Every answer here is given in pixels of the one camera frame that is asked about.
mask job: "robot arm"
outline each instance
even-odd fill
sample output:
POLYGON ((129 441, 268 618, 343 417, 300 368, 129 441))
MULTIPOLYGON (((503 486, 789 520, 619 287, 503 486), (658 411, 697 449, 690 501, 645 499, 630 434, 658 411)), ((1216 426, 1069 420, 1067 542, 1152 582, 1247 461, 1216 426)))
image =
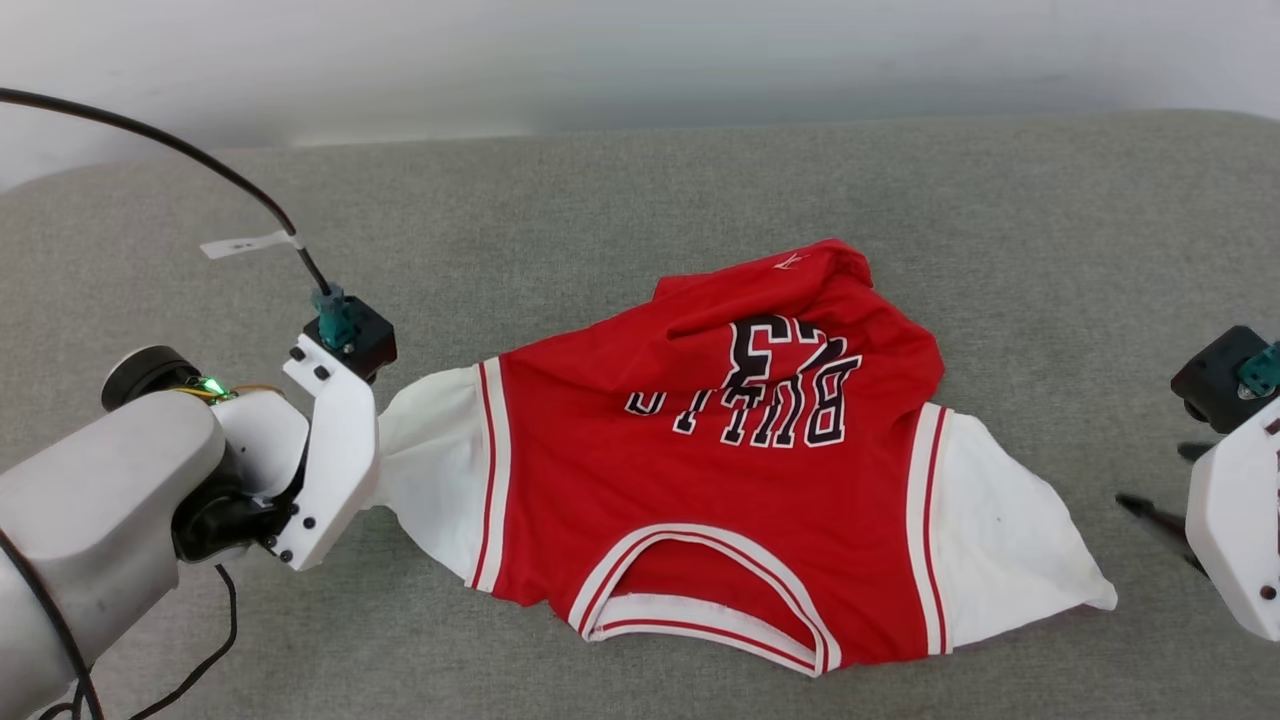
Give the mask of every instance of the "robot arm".
POLYGON ((1220 433, 1215 447, 1183 443, 1194 460, 1187 516, 1146 498, 1116 501, 1203 573, 1235 620, 1280 642, 1280 343, 1235 327, 1197 354, 1171 388, 1187 413, 1220 433))
MULTIPOLYGON (((376 480, 365 378, 394 359, 387 329, 349 352, 298 337, 284 372, 314 401, 310 421, 280 393, 221 391, 173 350, 145 348, 108 379, 110 414, 0 475, 0 529, 86 665, 178 585, 179 560, 224 562, 260 544, 294 570, 320 564, 376 480)), ((3 555, 0 607, 0 719, 20 719, 77 673, 3 555)))

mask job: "white wall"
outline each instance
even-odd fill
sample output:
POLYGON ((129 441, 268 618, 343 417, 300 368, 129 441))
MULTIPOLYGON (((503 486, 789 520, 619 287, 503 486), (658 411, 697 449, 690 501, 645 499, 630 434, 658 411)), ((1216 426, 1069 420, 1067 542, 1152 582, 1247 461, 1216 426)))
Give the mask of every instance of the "white wall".
MULTIPOLYGON (((0 0, 0 86, 209 147, 1160 106, 1280 117, 1280 0, 0 0)), ((140 151, 0 105, 0 188, 140 151)))

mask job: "gray fabric surface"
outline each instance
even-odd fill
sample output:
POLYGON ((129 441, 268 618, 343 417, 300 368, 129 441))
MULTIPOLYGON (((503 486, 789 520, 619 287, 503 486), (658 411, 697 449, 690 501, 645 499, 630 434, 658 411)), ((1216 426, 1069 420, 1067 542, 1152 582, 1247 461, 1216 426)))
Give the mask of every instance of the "gray fabric surface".
MULTIPOLYGON (((1132 525, 1117 489, 1185 502, 1207 438, 1171 374, 1234 323, 1280 333, 1280 126, 1228 114, 886 122, 230 154, 316 260, 398 328, 380 402, 410 380, 581 327, 710 270, 837 236, 932 329, 940 401, 982 418, 1061 495, 1115 612, 1075 610, 955 656, 818 680, 699 641, 588 644, 545 606, 467 591, 394 518, 294 574, 232 566, 241 641, 165 717, 1275 717, 1280 647, 1132 525)), ((147 343, 273 382, 310 318, 273 229, 182 159, 90 168, 0 196, 0 466, 99 416, 147 343)), ((225 633, 187 568, 100 664, 108 712, 175 685, 225 633)))

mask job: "teal connector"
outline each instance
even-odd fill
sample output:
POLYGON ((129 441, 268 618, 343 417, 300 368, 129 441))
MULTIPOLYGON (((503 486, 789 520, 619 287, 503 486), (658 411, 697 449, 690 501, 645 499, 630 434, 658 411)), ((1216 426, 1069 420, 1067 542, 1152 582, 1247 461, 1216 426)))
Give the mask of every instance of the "teal connector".
POLYGON ((342 352, 356 341, 356 322, 351 316, 347 293, 337 283, 329 283, 329 295, 319 288, 311 291, 311 305, 320 315, 320 341, 333 351, 342 352))
POLYGON ((1280 342, 1245 360, 1238 375, 1240 384, 1256 397, 1267 397, 1275 392, 1280 386, 1280 342))

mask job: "basketball jersey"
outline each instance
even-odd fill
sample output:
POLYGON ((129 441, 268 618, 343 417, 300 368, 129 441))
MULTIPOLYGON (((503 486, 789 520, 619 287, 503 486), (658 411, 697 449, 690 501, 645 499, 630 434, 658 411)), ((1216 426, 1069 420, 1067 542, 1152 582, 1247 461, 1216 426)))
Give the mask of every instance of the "basketball jersey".
POLYGON ((1115 606, 1057 495, 929 402, 934 338, 828 240, 403 389, 376 502, 470 587, 585 639, 808 675, 1115 606))

